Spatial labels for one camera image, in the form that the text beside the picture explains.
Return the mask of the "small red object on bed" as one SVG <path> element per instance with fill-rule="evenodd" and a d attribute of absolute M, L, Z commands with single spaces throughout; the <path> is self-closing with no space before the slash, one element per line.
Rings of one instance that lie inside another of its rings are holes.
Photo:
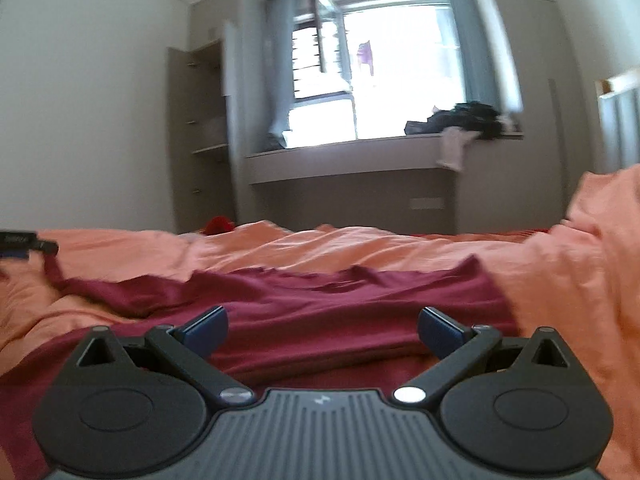
<path fill-rule="evenodd" d="M 205 236 L 213 236 L 232 232 L 235 229 L 235 223 L 226 216 L 216 216 L 206 223 L 200 233 Z"/>

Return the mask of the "tall grey wardrobe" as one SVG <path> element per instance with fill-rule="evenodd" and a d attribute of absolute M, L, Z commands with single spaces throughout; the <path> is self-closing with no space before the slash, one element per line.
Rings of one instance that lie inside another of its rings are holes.
<path fill-rule="evenodd" d="M 570 35 L 555 0 L 495 0 L 522 102 L 525 219 L 534 228 L 564 217 L 592 163 L 586 99 Z"/>

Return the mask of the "open shelf cabinet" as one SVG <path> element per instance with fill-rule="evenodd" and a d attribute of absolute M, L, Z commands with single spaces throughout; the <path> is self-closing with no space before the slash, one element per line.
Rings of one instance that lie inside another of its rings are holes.
<path fill-rule="evenodd" d="M 167 149 L 177 231 L 235 217 L 221 46 L 167 52 Z"/>

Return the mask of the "window with grey frame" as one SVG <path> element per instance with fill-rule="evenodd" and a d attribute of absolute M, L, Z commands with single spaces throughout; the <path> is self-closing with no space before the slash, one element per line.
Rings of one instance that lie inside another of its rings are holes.
<path fill-rule="evenodd" d="M 477 0 L 268 0 L 266 11 L 267 151 L 510 128 Z"/>

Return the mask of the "dark clothes pile on sill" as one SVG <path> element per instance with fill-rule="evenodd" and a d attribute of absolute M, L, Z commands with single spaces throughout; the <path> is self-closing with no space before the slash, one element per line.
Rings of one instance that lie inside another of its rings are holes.
<path fill-rule="evenodd" d="M 478 140 L 497 140 L 521 134 L 521 125 L 512 115 L 503 115 L 488 104 L 477 101 L 457 103 L 451 110 L 435 110 L 426 122 L 406 122 L 404 133 L 439 134 L 447 128 L 457 127 L 477 132 Z"/>

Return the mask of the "orange bed sheet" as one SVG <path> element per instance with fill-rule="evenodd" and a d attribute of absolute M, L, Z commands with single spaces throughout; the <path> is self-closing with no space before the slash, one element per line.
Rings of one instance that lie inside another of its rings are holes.
<path fill-rule="evenodd" d="M 613 435 L 600 469 L 639 474 L 639 170 L 585 174 L 566 218 L 526 240 L 402 236 L 365 226 L 290 232 L 261 221 L 215 236 L 162 231 L 49 230 L 68 278 L 121 282 L 141 275 L 184 282 L 196 271 L 261 268 L 330 274 L 448 270 L 480 260 L 509 300 L 520 331 L 555 328 L 610 406 Z M 44 390 L 92 326 L 117 318 L 64 299 L 43 274 L 47 256 L 1 263 L 1 474 L 39 479 L 48 466 L 32 434 Z"/>

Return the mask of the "grey window sill bench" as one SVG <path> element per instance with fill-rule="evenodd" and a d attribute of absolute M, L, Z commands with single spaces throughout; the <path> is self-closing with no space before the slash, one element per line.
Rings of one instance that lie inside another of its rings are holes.
<path fill-rule="evenodd" d="M 438 136 L 396 136 L 256 154 L 238 183 L 243 221 L 293 230 L 319 224 L 375 226 L 401 234 L 523 229 L 508 178 L 509 141 L 475 141 L 463 168 L 440 162 Z"/>

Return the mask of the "purple garment hanging outside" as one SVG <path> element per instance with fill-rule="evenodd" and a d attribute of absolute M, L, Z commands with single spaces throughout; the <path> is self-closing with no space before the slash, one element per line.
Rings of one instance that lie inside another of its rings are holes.
<path fill-rule="evenodd" d="M 363 73 L 367 73 L 372 77 L 374 75 L 374 59 L 370 40 L 358 46 L 357 60 Z"/>

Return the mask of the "white cloth hanging off sill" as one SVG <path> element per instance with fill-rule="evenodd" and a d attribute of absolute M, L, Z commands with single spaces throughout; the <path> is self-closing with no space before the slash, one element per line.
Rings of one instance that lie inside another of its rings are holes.
<path fill-rule="evenodd" d="M 465 147 L 480 136 L 479 131 L 460 127 L 448 127 L 439 136 L 439 158 L 437 166 L 460 174 L 464 166 Z"/>

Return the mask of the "dark red sweater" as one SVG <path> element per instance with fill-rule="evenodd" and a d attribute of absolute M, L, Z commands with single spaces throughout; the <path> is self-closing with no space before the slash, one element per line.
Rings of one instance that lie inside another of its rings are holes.
<path fill-rule="evenodd" d="M 154 275 L 121 282 L 68 278 L 58 260 L 47 257 L 43 274 L 62 298 L 87 299 L 116 315 L 119 336 L 179 326 L 223 307 L 229 333 L 210 360 L 255 390 L 390 392 L 430 362 L 416 334 L 426 307 L 465 325 L 494 326 L 506 336 L 520 331 L 509 300 L 475 257 L 430 273 L 364 266 L 330 274 L 249 268 L 196 271 L 184 282 Z"/>

